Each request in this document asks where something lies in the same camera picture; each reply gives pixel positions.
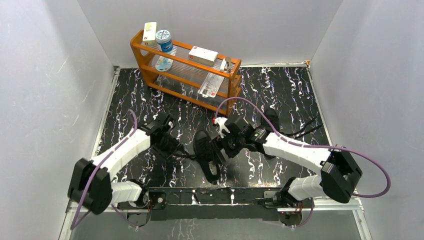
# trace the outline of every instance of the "canister lid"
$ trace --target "canister lid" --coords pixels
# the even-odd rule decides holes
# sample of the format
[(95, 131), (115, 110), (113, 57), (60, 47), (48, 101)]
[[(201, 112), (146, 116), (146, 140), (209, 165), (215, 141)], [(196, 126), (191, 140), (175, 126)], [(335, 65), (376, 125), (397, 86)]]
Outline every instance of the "canister lid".
[(155, 37), (158, 44), (164, 44), (171, 40), (171, 33), (168, 30), (159, 30), (156, 32)]

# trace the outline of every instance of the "black shoe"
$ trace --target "black shoe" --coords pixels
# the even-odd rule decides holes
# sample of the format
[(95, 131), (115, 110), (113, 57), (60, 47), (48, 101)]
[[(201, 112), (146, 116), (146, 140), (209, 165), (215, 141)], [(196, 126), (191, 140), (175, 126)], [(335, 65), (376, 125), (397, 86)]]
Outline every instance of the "black shoe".
[[(278, 114), (277, 114), (276, 110), (274, 108), (268, 107), (268, 108), (265, 109), (265, 111), (263, 112), (263, 114), (271, 122), (271, 124), (274, 126), (274, 128), (277, 131), (280, 131), (280, 119), (278, 117)], [(270, 127), (270, 125), (268, 124), (268, 122), (265, 121), (265, 119), (262, 116), (260, 116), (260, 125), (261, 126), (265, 126), (265, 128), (268, 131), (273, 132), (273, 129)], [(265, 159), (268, 159), (268, 160), (273, 159), (273, 158), (276, 157), (276, 156), (271, 156), (271, 155), (267, 155), (267, 154), (264, 154), (264, 156), (265, 156)]]
[(221, 177), (220, 166), (214, 165), (215, 152), (212, 147), (211, 136), (206, 131), (199, 130), (194, 135), (195, 159), (200, 164), (206, 180), (210, 183), (216, 182)]

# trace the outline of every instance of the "metal frame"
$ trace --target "metal frame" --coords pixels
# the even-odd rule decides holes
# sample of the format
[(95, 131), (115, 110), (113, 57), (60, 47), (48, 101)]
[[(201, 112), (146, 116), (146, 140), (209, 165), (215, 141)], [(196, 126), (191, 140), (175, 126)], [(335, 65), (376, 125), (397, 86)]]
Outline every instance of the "metal frame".
[[(305, 62), (299, 62), (299, 63), (270, 63), (270, 64), (254, 64), (254, 65), (242, 65), (241, 67), (307, 67), (308, 65)], [(104, 116), (102, 117), (101, 121), (100, 121), (100, 126), (99, 126), (99, 130), (97, 133), (97, 137), (95, 140), (95, 144), (93, 146), (93, 151), (91, 154), (91, 157), (94, 157), (97, 151), (97, 147), (100, 141), (100, 138), (102, 136), (102, 132), (105, 126), (105, 122), (106, 122), (106, 118), (108, 116), (108, 112), (109, 112), (109, 107), (111, 105), (112, 102), (112, 97), (113, 97), (113, 93), (115, 91), (115, 87), (118, 81), (118, 77), (120, 74), (120, 70), (121, 68), (117, 67), (115, 69), (115, 73), (114, 73), (114, 77), (112, 80), (112, 88), (111, 91), (109, 93), (108, 96), (108, 100), (107, 100), (107, 108), (105, 111)], [(307, 74), (309, 76), (310, 79), (310, 83), (311, 83), (311, 87), (313, 92), (315, 93), (315, 88), (314, 88), (314, 83), (313, 83), (313, 79), (311, 76), (311, 73), (309, 71), (309, 69), (307, 70)], [(318, 106), (318, 110), (320, 113), (322, 113), (321, 111), (321, 107), (320, 104), (318, 102), (317, 99), (315, 99), (316, 104)], [(324, 126), (324, 130), (325, 133), (327, 135), (328, 138), (328, 142), (330, 144), (332, 144), (331, 142), (331, 138), (327, 129), (327, 125), (326, 122), (324, 120), (324, 117), (321, 116), (322, 119), (322, 123)], [(343, 203), (339, 203), (336, 202), (330, 198), (326, 198), (326, 197), (317, 197), (314, 200), (315, 202), (315, 208), (314, 211), (338, 211), (338, 210), (342, 210), (342, 211), (352, 211), (353, 212), (353, 216), (355, 218), (356, 221), (356, 226), (359, 232), (359, 235), (361, 237), (362, 240), (371, 240), (371, 233), (368, 229), (366, 220), (365, 220), (365, 216), (364, 216), (364, 208), (362, 206), (361, 200), (358, 197), (352, 197), (352, 199), (350, 200), (349, 203), (347, 204), (343, 204)], [(63, 226), (60, 232), (60, 236), (59, 236), (59, 240), (69, 240), (71, 237), (71, 230), (70, 230), (70, 226), (72, 223), (72, 219), (75, 216), (75, 211), (77, 209), (78, 204), (76, 202), (69, 202), (68, 207), (66, 209), (66, 215), (65, 215), (65, 219), (63, 221)], [(278, 212), (286, 212), (286, 211), (290, 211), (292, 209), (287, 209), (287, 208), (278, 208), (277, 209)], [(310, 208), (304, 208), (304, 211), (309, 212), (311, 209)], [(130, 209), (130, 210), (122, 210), (123, 213), (145, 213), (147, 210), (145, 209)], [(81, 213), (85, 213), (87, 212), (87, 209), (83, 208), (81, 209)], [(105, 212), (114, 212), (113, 208), (111, 206), (109, 206)]]

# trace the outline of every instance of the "wooden shelf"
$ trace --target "wooden shelf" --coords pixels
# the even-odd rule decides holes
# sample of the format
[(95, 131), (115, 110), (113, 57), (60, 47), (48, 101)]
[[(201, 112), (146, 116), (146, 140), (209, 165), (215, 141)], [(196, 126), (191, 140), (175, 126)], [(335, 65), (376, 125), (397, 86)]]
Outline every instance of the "wooden shelf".
[[(219, 54), (217, 60), (214, 63), (213, 67), (205, 66), (189, 60), (189, 52), (192, 49), (192, 45), (173, 40), (173, 49), (169, 53), (161, 52), (159, 46), (144, 46), (142, 45), (143, 30), (138, 32), (137, 35), (133, 37), (130, 42), (132, 51), (134, 53), (135, 59), (137, 60), (138, 66), (143, 74), (143, 78), (147, 85), (151, 88), (161, 90), (164, 93), (173, 95), (175, 97), (184, 99), (186, 101), (192, 102), (199, 106), (205, 107), (207, 109), (216, 111), (219, 103), (224, 99), (238, 96), (241, 92), (240, 83), (241, 76), (237, 75), (242, 61), (240, 59), (231, 59), (231, 73), (220, 71), (220, 66), (223, 59), (226, 58), (225, 55)], [(142, 55), (141, 51), (146, 51), (146, 55)], [(159, 57), (163, 56), (168, 59), (174, 60), (172, 67), (167, 71), (158, 71), (155, 68), (155, 64), (158, 61)], [(178, 81), (184, 85), (191, 86), (199, 89), (204, 82), (208, 73), (216, 74), (224, 77), (224, 80), (219, 87), (219, 91), (215, 98), (202, 97), (199, 95), (187, 96), (176, 90), (171, 90), (165, 85), (160, 85), (156, 83), (157, 77), (159, 75), (165, 76), (168, 79), (173, 81)], [(220, 113), (228, 116), (232, 110), (232, 104), (225, 104), (226, 109), (220, 109)]]

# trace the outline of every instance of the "blue and white can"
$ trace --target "blue and white can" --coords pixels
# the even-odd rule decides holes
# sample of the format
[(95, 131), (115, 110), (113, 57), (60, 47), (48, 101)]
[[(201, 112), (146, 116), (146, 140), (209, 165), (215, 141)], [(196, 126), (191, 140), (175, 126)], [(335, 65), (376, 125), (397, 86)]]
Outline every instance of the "blue and white can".
[(170, 52), (173, 48), (171, 33), (168, 30), (159, 30), (155, 35), (157, 44), (160, 45), (162, 52)]

